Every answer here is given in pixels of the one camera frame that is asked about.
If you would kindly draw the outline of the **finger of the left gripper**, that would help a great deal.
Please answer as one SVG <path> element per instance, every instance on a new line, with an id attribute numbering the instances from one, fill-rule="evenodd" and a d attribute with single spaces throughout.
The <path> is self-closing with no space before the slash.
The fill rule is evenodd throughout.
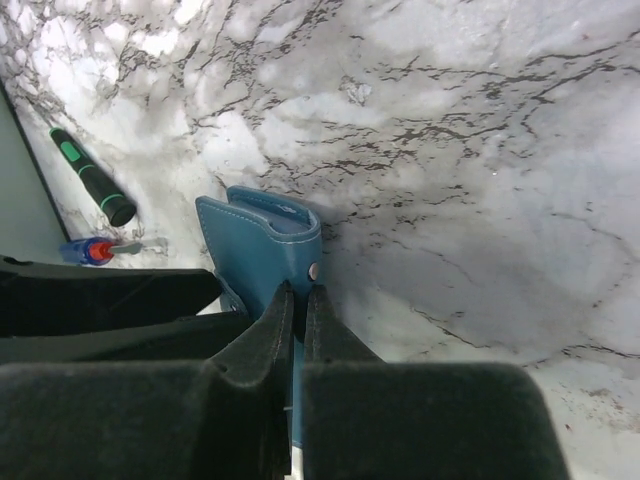
<path id="1" fill-rule="evenodd" d="M 224 349 L 247 328 L 246 316 L 221 312 L 79 335 L 3 338 L 1 362 L 206 359 Z"/>
<path id="2" fill-rule="evenodd" d="M 222 293 L 202 269 L 109 269 L 1 258 L 1 336 L 63 336 L 167 323 Z"/>

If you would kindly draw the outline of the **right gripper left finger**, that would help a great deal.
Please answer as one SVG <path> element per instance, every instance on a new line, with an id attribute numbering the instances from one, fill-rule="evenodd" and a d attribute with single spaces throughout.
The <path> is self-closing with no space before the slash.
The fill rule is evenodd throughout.
<path id="1" fill-rule="evenodd" d="M 283 285 L 206 359 L 4 365 L 2 477 L 285 477 L 293 313 Z"/>

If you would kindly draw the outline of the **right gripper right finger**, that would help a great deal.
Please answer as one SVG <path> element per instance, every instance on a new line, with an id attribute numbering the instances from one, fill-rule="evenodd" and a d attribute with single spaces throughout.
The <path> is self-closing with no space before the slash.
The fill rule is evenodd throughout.
<path id="1" fill-rule="evenodd" d="M 312 289 L 302 373 L 308 479 L 566 479 L 543 395 L 505 363 L 387 363 Z"/>

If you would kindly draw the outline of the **teal leather card holder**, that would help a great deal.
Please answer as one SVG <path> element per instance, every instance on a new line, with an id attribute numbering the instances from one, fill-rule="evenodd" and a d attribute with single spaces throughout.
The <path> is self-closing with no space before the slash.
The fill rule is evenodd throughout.
<path id="1" fill-rule="evenodd" d="M 226 201 L 195 200 L 201 231 L 225 289 L 224 306 L 258 318 L 287 281 L 294 292 L 292 444 L 302 446 L 301 374 L 308 297 L 323 281 L 322 230 L 318 215 L 302 203 L 244 186 L 226 190 Z"/>

